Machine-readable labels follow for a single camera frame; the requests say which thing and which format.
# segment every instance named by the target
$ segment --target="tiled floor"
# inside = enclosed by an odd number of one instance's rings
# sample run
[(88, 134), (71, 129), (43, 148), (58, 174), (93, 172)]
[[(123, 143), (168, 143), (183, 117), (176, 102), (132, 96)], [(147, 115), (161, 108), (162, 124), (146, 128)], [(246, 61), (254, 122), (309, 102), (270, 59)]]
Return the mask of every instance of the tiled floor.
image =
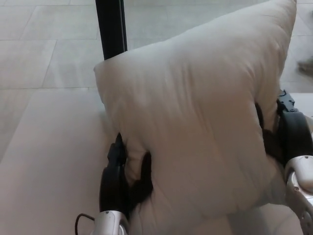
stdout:
[[(94, 89), (103, 59), (95, 0), (0, 0), (0, 160), (37, 89)], [(129, 49), (266, 0), (124, 0)], [(281, 84), (313, 92), (296, 61), (313, 55), (313, 0), (298, 15)]]

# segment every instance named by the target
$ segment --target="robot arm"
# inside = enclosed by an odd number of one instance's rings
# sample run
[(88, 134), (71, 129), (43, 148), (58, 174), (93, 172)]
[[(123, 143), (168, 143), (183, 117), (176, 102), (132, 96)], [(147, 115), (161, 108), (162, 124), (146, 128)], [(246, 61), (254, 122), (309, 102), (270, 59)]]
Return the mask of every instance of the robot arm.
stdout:
[(286, 202), (295, 212), (305, 235), (313, 235), (313, 141), (303, 113), (283, 91), (278, 98), (277, 135), (283, 151), (287, 182)]
[[(278, 97), (279, 125), (274, 135), (264, 133), (267, 153), (272, 152), (285, 167), (286, 202), (296, 213), (305, 235), (313, 235), (313, 140), (303, 113), (294, 107), (294, 100), (283, 91)], [(109, 164), (103, 170), (99, 205), (92, 235), (127, 235), (130, 213), (152, 192), (151, 155), (143, 158), (141, 179), (129, 187), (124, 166), (127, 151), (121, 135), (116, 138), (108, 154)]]
[(146, 153), (141, 165), (141, 179), (129, 187), (124, 166), (127, 151), (121, 134), (116, 137), (108, 154), (109, 164), (103, 170), (99, 195), (100, 214), (95, 219), (92, 235), (127, 235), (130, 213), (138, 203), (150, 196), (151, 154)]

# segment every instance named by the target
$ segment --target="black cable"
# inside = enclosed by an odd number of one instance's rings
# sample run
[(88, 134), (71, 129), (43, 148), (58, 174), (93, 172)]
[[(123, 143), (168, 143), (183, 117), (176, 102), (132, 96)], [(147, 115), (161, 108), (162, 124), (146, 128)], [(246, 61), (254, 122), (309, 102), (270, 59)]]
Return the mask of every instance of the black cable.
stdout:
[(84, 214), (84, 213), (79, 214), (77, 216), (77, 218), (76, 218), (76, 221), (75, 221), (75, 235), (78, 235), (78, 231), (77, 231), (78, 221), (79, 221), (79, 218), (82, 217), (82, 216), (86, 217), (86, 218), (88, 218), (88, 219), (90, 219), (92, 221), (94, 221), (94, 218), (91, 217), (90, 215), (87, 215), (87, 214)]

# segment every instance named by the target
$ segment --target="pillow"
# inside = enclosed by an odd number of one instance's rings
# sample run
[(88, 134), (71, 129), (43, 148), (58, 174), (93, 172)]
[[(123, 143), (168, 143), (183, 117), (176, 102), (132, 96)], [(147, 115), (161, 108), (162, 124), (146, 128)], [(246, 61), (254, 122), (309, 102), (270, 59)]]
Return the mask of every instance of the pillow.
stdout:
[(127, 177), (152, 154), (151, 197), (131, 234), (173, 234), (208, 218), (281, 203), (284, 182), (266, 156), (296, 1), (272, 0), (98, 64), (98, 90), (129, 153)]

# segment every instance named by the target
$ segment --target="metal pole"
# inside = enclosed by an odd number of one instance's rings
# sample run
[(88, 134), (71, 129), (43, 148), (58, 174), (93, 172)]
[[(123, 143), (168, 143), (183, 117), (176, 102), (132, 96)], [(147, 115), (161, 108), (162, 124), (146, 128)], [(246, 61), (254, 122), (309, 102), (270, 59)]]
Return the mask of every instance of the metal pole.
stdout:
[(95, 0), (104, 59), (127, 51), (123, 0)]

